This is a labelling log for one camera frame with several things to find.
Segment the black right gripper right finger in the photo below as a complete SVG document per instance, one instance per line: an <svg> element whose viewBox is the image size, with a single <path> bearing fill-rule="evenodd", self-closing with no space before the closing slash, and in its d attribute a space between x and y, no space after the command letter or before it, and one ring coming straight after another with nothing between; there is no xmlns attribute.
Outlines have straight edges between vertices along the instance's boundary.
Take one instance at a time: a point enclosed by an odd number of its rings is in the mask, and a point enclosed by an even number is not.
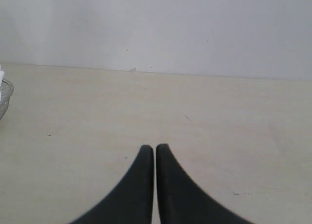
<svg viewBox="0 0 312 224"><path fill-rule="evenodd" d="M156 184L162 224L249 224L206 194L185 172L169 145L156 147Z"/></svg>

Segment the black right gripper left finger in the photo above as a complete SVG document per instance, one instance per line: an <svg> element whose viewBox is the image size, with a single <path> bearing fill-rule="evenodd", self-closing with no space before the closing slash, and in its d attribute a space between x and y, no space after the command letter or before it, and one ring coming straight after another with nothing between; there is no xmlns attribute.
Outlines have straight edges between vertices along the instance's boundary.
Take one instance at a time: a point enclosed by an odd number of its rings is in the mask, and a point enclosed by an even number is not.
<svg viewBox="0 0 312 224"><path fill-rule="evenodd" d="M140 147L132 165L96 206L74 220L74 224L150 224L154 201L154 152Z"/></svg>

